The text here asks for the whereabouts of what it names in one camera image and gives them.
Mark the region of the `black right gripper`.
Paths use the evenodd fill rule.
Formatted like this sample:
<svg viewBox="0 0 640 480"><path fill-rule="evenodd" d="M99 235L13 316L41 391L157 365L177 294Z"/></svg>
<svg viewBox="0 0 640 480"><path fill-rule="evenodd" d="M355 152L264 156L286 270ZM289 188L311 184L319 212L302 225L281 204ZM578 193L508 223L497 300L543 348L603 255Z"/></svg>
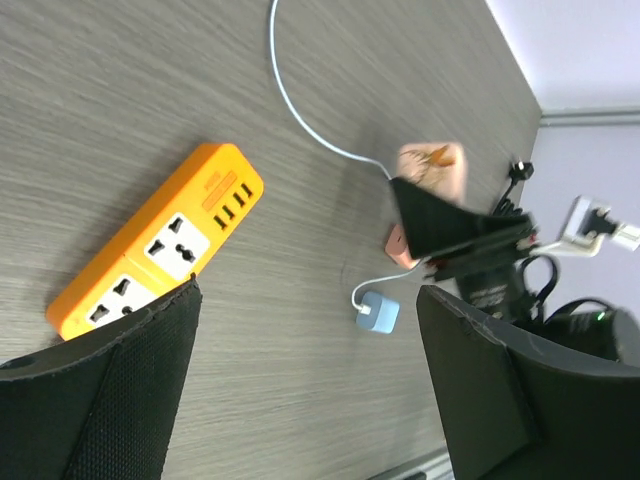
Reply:
<svg viewBox="0 0 640 480"><path fill-rule="evenodd" d="M525 284L536 260L537 230L527 214L479 214L421 189L406 179L390 181L410 255L429 258L430 277L452 279L469 305L508 323L542 323L545 302L555 288L551 277L539 292Z"/></svg>

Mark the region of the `orange power strip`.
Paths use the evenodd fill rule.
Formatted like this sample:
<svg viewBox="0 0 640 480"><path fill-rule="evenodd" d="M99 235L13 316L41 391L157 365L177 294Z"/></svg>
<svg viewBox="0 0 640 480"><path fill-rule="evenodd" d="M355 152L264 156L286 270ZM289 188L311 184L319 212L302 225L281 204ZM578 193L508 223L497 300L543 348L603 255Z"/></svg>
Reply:
<svg viewBox="0 0 640 480"><path fill-rule="evenodd" d="M47 307L70 340L133 313L199 274L264 193L234 144L205 143Z"/></svg>

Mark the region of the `tan cube socket adapter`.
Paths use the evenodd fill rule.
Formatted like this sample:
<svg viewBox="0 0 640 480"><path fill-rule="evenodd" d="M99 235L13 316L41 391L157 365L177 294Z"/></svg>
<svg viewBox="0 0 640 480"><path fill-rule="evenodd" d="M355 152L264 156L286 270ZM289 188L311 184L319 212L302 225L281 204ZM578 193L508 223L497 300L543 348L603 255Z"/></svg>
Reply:
<svg viewBox="0 0 640 480"><path fill-rule="evenodd" d="M457 142L409 143L397 157L397 175L441 198L462 205L468 162Z"/></svg>

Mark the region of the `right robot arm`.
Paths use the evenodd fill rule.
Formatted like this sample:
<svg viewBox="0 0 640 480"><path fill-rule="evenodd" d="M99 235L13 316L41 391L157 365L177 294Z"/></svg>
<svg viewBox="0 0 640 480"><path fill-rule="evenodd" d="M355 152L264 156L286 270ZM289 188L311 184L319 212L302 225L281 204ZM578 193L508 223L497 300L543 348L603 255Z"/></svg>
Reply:
<svg viewBox="0 0 640 480"><path fill-rule="evenodd" d="M481 214L400 177L390 184L409 254L426 263L427 278L454 281L463 301L498 320L582 353L638 364L639 325L625 310L583 297L545 313L559 257L592 258L606 239L634 251L638 227L579 197L559 238L542 244L532 216L519 208Z"/></svg>

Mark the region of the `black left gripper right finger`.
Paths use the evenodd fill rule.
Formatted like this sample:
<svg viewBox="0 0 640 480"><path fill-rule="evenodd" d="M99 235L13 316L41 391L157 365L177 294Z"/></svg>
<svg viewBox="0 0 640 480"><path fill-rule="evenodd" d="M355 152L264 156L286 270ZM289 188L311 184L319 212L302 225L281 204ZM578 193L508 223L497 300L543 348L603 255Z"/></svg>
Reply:
<svg viewBox="0 0 640 480"><path fill-rule="evenodd" d="M458 479L635 479L639 349L583 353L423 286L417 316Z"/></svg>

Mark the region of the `pink charger plug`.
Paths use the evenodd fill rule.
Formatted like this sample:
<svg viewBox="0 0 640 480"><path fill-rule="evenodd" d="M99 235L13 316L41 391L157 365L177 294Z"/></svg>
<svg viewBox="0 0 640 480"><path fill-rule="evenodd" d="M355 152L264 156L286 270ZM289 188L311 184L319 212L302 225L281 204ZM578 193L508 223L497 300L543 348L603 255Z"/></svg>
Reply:
<svg viewBox="0 0 640 480"><path fill-rule="evenodd" d="M419 263L411 257L404 230L399 224L391 228L384 251L397 265L406 270L414 268Z"/></svg>

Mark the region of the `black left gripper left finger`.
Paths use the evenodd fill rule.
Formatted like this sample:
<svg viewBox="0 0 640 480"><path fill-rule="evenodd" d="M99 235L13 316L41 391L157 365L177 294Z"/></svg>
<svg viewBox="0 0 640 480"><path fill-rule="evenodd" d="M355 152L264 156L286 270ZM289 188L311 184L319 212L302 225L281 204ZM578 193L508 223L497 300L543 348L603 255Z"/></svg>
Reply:
<svg viewBox="0 0 640 480"><path fill-rule="evenodd" d="M2 478L161 478L201 303L190 278L106 326L2 363Z"/></svg>

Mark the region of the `light blue charger plug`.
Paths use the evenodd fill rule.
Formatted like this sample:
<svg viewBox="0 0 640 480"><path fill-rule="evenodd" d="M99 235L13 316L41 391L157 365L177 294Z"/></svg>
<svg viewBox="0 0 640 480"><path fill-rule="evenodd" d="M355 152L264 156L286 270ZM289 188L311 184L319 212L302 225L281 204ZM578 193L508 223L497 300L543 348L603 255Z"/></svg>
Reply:
<svg viewBox="0 0 640 480"><path fill-rule="evenodd" d="M362 298L362 309L357 313L356 324L374 333L391 334L399 311L398 302L380 293L369 291Z"/></svg>

